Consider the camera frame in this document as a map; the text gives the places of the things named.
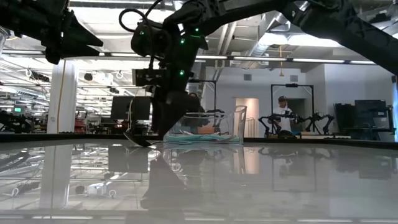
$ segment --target white shirt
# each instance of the white shirt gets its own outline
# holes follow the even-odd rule
[[[277,108],[274,108],[274,114],[285,114],[286,111],[288,111],[288,114],[293,112],[287,106],[285,108],[280,108],[279,106]],[[292,131],[292,129],[290,128],[290,119],[288,118],[280,118],[279,126],[280,130]]]

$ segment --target cap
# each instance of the cap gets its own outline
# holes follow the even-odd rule
[[[285,101],[287,101],[286,96],[280,96],[280,97],[278,98],[278,102],[285,102]]]

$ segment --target doorway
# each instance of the doorway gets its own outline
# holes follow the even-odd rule
[[[257,120],[259,119],[259,99],[257,98],[237,98],[236,106],[247,106],[246,124],[244,128],[245,138],[258,138],[259,127]]]
[[[305,99],[288,99],[288,107],[293,113],[305,117]],[[292,127],[292,132],[301,132],[306,128],[305,123],[295,124],[294,122],[291,122],[290,127]]]

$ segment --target reflective table surface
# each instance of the reflective table surface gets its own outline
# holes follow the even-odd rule
[[[330,144],[0,144],[0,223],[398,223],[398,152]]]

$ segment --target transparent plastic bin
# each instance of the transparent plastic bin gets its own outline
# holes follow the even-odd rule
[[[232,113],[187,113],[164,136],[164,142],[242,144],[246,109],[237,106]]]

